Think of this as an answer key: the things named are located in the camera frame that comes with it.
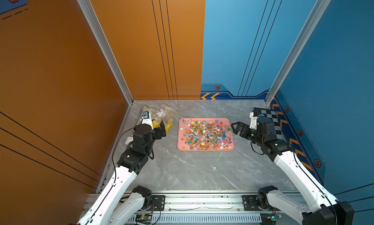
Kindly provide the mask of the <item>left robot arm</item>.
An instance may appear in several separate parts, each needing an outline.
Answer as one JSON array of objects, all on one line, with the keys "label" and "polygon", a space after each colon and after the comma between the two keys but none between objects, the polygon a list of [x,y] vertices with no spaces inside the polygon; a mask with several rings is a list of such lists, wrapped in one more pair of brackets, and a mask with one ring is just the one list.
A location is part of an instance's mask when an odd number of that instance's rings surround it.
[{"label": "left robot arm", "polygon": [[163,124],[153,129],[148,124],[134,127],[133,141],[114,164],[115,170],[100,196],[78,221],[79,225],[123,225],[137,211],[153,207],[152,191],[137,186],[125,198],[120,207],[126,189],[135,180],[149,159],[154,159],[153,145],[156,140],[167,134]]}]

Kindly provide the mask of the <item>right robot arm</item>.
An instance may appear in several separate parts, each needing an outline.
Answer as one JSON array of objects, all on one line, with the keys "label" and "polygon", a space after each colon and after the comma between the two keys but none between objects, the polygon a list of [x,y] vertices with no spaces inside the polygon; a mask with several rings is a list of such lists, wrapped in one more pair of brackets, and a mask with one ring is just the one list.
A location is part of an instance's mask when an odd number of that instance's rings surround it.
[{"label": "right robot arm", "polygon": [[255,128],[242,122],[232,123],[231,128],[234,134],[260,146],[263,155],[280,167],[306,201],[303,205],[277,187],[267,186],[258,190],[255,205],[262,210],[279,209],[300,225],[351,225],[355,213],[353,207],[325,189],[298,159],[291,146],[277,138],[272,119],[253,117],[251,123]]}]

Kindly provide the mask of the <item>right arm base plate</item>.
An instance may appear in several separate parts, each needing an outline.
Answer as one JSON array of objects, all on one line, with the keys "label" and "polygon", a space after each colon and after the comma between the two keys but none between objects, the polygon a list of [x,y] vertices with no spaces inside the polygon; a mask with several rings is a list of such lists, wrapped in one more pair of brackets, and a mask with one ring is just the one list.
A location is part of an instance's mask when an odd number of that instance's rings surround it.
[{"label": "right arm base plate", "polygon": [[280,212],[278,208],[270,206],[266,195],[242,195],[242,202],[245,211]]}]

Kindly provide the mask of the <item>yellow duck ziploc bag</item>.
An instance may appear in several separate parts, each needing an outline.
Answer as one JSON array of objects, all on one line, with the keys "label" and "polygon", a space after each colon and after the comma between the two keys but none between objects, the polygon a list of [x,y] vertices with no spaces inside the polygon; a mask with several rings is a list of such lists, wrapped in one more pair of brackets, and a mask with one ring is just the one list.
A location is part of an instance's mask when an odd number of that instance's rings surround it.
[{"label": "yellow duck ziploc bag", "polygon": [[153,120],[153,128],[156,129],[159,127],[160,127],[160,123],[157,120]]},{"label": "yellow duck ziploc bag", "polygon": [[163,104],[160,111],[152,115],[152,121],[157,120],[160,124],[163,122],[168,133],[173,126],[173,122],[179,120],[180,117],[181,115],[175,109]]}]

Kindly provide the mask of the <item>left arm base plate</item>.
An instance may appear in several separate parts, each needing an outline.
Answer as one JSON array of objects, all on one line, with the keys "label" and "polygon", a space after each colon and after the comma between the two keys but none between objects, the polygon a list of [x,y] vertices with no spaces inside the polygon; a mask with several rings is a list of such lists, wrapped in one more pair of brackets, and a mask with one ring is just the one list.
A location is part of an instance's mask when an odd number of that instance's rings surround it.
[{"label": "left arm base plate", "polygon": [[152,211],[152,210],[164,211],[165,200],[166,200],[165,195],[146,196],[143,207],[141,208],[141,210],[142,211]]}]

